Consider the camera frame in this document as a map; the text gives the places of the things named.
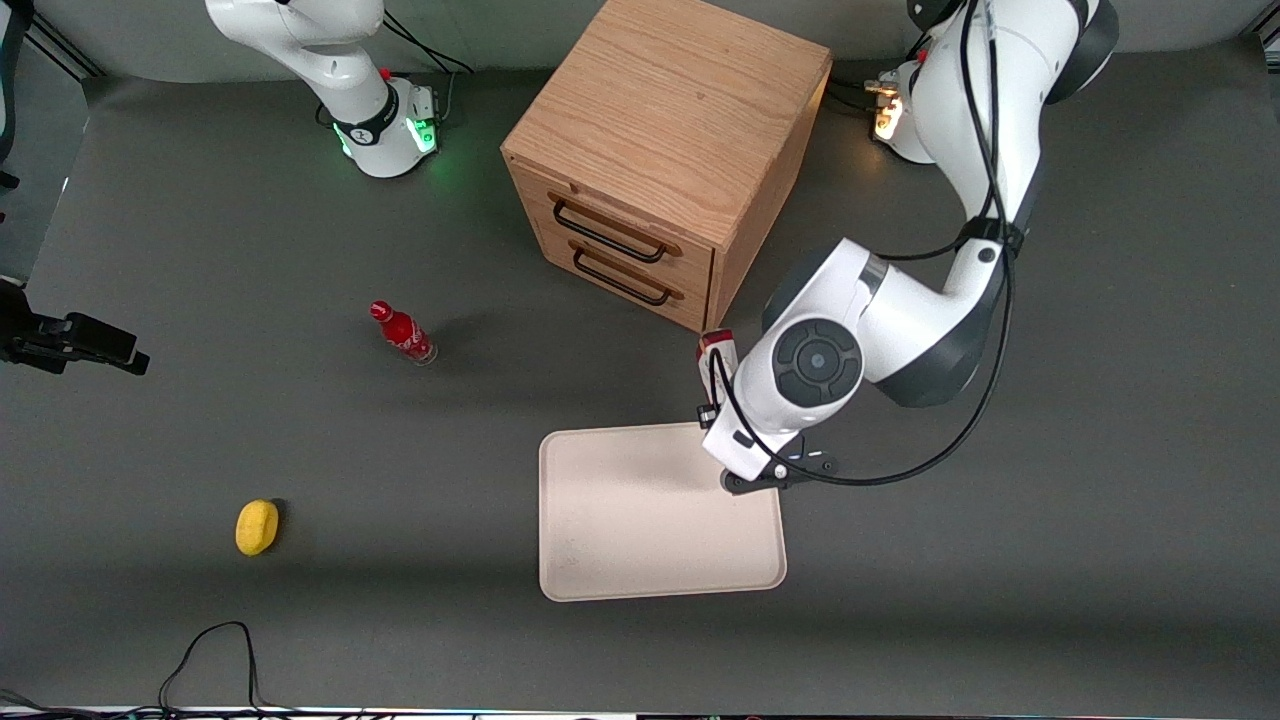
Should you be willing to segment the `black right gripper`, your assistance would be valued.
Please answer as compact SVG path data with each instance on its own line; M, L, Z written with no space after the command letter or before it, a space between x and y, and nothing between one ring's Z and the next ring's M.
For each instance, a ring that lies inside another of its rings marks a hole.
M38 336L44 316L32 311L26 291L1 278L1 360L8 364L44 369L44 361L24 351L29 336ZM145 375L150 356L137 350L137 337L82 313L45 322L45 334L52 341L52 374L61 374L69 363L88 361L114 366L132 375Z

